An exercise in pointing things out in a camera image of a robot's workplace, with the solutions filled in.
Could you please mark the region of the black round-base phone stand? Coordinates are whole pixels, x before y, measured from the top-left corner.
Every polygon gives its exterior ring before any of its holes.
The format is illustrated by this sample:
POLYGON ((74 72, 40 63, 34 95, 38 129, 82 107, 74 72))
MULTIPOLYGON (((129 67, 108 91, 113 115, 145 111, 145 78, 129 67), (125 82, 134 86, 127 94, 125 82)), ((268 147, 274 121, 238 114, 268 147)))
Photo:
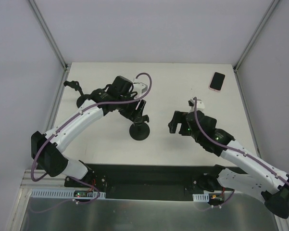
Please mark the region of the black round-base phone stand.
POLYGON ((150 119, 148 115, 143 115, 136 118, 129 128, 129 135, 136 141, 143 141, 148 138, 150 134, 150 127, 148 125, 150 119))

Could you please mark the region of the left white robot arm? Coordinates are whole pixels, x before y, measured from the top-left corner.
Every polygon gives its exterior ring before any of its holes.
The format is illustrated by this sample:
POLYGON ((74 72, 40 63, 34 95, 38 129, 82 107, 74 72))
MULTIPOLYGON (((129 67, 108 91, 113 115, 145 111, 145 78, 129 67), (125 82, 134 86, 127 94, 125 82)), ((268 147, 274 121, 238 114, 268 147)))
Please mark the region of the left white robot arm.
POLYGON ((31 179, 35 178, 34 170, 40 166, 44 176, 56 177, 60 174, 76 181, 81 187, 95 188, 95 176, 84 162, 70 159, 63 155, 67 146, 88 126, 103 118, 108 113, 118 111, 120 115, 132 122, 129 128, 131 138, 143 141, 148 138, 149 117, 143 114, 152 84, 131 82, 123 76, 117 76, 113 83, 91 94, 81 94, 77 100, 78 109, 64 122, 45 133, 36 131, 31 136, 31 179))

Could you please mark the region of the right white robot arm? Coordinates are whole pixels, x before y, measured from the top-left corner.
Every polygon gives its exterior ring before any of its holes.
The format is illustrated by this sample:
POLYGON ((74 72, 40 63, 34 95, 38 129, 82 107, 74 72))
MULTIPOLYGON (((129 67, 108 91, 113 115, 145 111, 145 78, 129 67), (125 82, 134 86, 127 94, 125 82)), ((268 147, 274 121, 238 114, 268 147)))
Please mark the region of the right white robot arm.
POLYGON ((180 135, 191 136, 205 151, 244 171, 244 174, 239 174, 227 167, 216 165, 213 173, 198 181, 199 186, 211 192, 220 187, 237 190, 264 203, 274 215, 287 219, 289 173, 252 155, 231 134, 216 128, 216 123, 215 118, 206 116, 201 111, 175 111, 168 124, 170 133, 174 134, 180 125, 180 135))

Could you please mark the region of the pink case smartphone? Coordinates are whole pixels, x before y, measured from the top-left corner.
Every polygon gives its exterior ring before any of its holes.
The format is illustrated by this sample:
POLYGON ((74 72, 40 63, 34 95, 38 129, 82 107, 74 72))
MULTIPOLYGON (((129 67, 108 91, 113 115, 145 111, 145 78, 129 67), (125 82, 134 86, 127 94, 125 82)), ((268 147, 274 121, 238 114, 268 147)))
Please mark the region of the pink case smartphone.
POLYGON ((225 80, 225 74, 215 72, 209 84, 209 89, 220 92, 225 80))

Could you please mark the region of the right aluminium frame post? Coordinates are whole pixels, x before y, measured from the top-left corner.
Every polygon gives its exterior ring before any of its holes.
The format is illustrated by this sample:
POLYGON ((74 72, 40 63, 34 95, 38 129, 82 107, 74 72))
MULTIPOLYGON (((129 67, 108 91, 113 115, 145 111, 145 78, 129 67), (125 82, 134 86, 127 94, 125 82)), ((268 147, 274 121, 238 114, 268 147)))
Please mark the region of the right aluminium frame post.
POLYGON ((259 24, 257 25, 255 31, 253 32, 251 38, 249 39, 247 45, 245 46, 242 54, 240 55, 238 61, 233 66, 234 73, 237 73, 241 65, 243 64, 244 60, 247 58, 247 55, 250 53, 251 49, 254 47, 257 39, 261 35, 262 31, 264 30, 266 24, 269 22, 270 18, 274 14, 275 10, 277 9, 278 5, 281 3, 281 0, 272 0, 265 11, 264 15, 262 16, 259 24))

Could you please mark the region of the aluminium frame post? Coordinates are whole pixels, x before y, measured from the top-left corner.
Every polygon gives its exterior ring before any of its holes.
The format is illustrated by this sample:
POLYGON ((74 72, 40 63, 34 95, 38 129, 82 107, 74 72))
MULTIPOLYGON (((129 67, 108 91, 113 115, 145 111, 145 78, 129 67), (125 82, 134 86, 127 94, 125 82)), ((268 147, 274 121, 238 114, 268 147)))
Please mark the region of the aluminium frame post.
POLYGON ((65 61, 62 52, 60 51, 48 25, 47 22, 45 21, 41 10, 39 9, 37 2, 35 0, 27 0, 26 1, 30 7, 30 9, 33 12, 33 15, 35 16, 48 44, 50 45, 52 51, 54 52, 57 60, 59 61, 60 65, 64 70, 66 70, 69 66, 68 63, 65 61))
POLYGON ((261 35, 262 31, 264 30, 266 24, 269 22, 270 18, 274 14, 275 10, 277 9, 278 5, 281 3, 281 0, 272 0, 265 11, 264 15, 262 16, 259 24, 257 25, 255 31, 253 32, 251 38, 249 39, 247 45, 245 46, 242 54, 240 55, 238 61, 233 66, 234 73, 237 73, 241 65, 243 64, 244 60, 247 58, 247 55, 250 53, 251 49, 254 47, 257 39, 261 35))

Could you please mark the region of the left aluminium frame post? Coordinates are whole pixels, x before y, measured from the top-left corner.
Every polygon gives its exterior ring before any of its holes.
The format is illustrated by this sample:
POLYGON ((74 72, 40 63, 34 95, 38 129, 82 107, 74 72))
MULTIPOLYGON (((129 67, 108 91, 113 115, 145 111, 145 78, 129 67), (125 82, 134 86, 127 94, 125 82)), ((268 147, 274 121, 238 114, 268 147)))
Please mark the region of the left aluminium frame post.
POLYGON ((33 12, 33 15, 35 16, 48 44, 50 45, 52 51, 54 52, 57 60, 59 61, 60 65, 64 70, 66 70, 69 66, 68 63, 65 61, 62 52, 60 51, 48 25, 47 22, 45 21, 41 10, 39 9, 37 2, 35 0, 27 0, 26 1, 30 7, 30 9, 33 12))

